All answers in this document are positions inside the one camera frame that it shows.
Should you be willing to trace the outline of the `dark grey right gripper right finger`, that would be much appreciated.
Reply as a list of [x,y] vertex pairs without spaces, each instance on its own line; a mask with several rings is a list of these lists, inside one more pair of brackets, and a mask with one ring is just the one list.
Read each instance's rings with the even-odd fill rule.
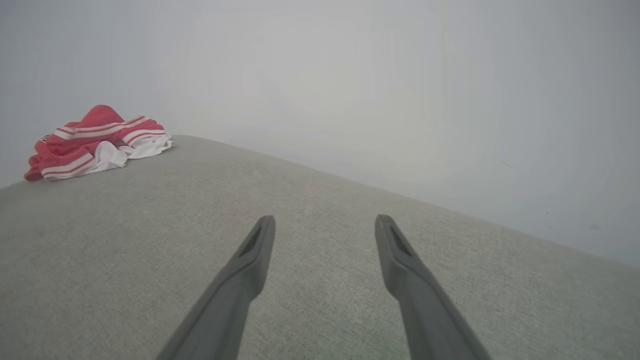
[[489,360],[490,355],[394,219],[375,219],[384,285],[398,301],[413,360]]

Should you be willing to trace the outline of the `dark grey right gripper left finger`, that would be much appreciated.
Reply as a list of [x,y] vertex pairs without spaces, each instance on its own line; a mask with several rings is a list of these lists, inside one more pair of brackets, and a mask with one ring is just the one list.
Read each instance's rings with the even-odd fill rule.
[[158,360],[235,360],[250,303],[265,287],[275,239],[275,219],[262,216],[218,271]]

